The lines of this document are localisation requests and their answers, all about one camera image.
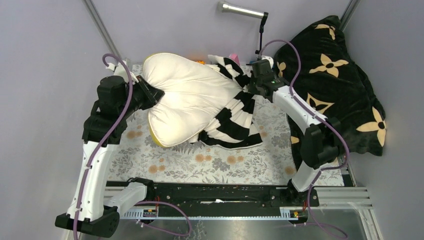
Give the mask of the pink metronome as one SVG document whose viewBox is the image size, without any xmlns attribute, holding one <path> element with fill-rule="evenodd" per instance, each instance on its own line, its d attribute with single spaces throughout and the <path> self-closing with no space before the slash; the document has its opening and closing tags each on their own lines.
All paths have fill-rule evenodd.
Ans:
<svg viewBox="0 0 424 240">
<path fill-rule="evenodd" d="M 238 65 L 240 65 L 239 56 L 236 53 L 231 53 L 229 55 L 229 58 L 236 62 Z"/>
</svg>

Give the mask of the black white striped pillow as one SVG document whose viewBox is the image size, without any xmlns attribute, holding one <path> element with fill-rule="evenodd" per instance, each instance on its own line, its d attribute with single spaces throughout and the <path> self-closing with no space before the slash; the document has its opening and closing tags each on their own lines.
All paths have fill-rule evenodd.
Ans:
<svg viewBox="0 0 424 240">
<path fill-rule="evenodd" d="M 236 83 L 239 90 L 211 123 L 188 142 L 201 142 L 207 146 L 219 146 L 228 150 L 260 146 L 263 140 L 253 122 L 256 101 L 254 95 L 248 92 L 251 78 L 230 57 L 209 54 L 208 59 L 208 66 L 232 83 Z"/>
</svg>

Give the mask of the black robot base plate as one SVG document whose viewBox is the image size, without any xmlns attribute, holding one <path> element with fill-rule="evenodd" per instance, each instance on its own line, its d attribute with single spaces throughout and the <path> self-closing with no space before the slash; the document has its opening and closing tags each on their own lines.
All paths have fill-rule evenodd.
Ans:
<svg viewBox="0 0 424 240">
<path fill-rule="evenodd" d="M 320 205 L 316 190 L 294 193 L 284 186 L 204 183 L 155 183 L 137 207 L 157 218 L 288 219 Z"/>
</svg>

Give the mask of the white yellow pillow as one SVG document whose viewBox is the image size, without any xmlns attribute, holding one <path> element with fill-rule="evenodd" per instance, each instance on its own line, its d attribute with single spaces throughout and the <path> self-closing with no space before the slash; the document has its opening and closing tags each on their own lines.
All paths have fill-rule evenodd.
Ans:
<svg viewBox="0 0 424 240">
<path fill-rule="evenodd" d="M 143 63 L 143 76 L 163 97 L 148 110 L 152 138 L 173 147 L 200 133 L 242 90 L 213 66 L 173 53 L 157 53 Z"/>
</svg>

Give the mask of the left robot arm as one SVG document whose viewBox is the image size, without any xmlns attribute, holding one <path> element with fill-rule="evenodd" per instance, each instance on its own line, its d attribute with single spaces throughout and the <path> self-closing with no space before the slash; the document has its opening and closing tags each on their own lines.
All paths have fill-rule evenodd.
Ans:
<svg viewBox="0 0 424 240">
<path fill-rule="evenodd" d="M 139 110 L 159 103 L 163 90 L 149 85 L 141 76 L 128 84 L 120 76 L 103 78 L 97 87 L 97 100 L 83 124 L 82 166 L 78 186 L 68 210 L 55 219 L 58 228 L 99 238 L 110 238 L 120 217 L 140 202 L 152 204 L 156 198 L 150 179 L 134 177 L 110 200 L 105 190 L 114 151 L 119 147 L 127 119 Z"/>
</svg>

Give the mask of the silver flashlight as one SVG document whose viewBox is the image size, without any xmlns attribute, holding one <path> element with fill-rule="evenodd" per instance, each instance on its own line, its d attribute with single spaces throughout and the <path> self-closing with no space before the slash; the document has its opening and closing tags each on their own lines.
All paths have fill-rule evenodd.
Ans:
<svg viewBox="0 0 424 240">
<path fill-rule="evenodd" d="M 217 9 L 219 12 L 222 13 L 232 13 L 237 15 L 242 15 L 246 17 L 256 18 L 260 19 L 260 25 L 259 25 L 259 44 L 258 49 L 255 51 L 255 54 L 257 56 L 258 60 L 262 59 L 262 50 L 263 50 L 263 34 L 264 34 L 264 28 L 265 24 L 268 20 L 269 13 L 266 11 L 257 11 L 237 5 L 233 5 L 226 1 L 219 1 L 217 3 Z"/>
</svg>

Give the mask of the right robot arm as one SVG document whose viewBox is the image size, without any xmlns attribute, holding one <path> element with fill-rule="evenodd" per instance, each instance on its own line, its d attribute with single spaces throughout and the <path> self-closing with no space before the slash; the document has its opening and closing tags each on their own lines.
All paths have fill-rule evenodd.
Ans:
<svg viewBox="0 0 424 240">
<path fill-rule="evenodd" d="M 291 179 L 292 189 L 287 191 L 287 201 L 293 206 L 301 205 L 308 190 L 314 185 L 322 170 L 330 169 L 337 157 L 348 154 L 349 147 L 340 134 L 341 123 L 327 118 L 306 103 L 283 78 L 277 77 L 267 59 L 250 64 L 250 93 L 260 95 L 281 108 L 298 126 L 300 156 L 302 163 Z"/>
</svg>

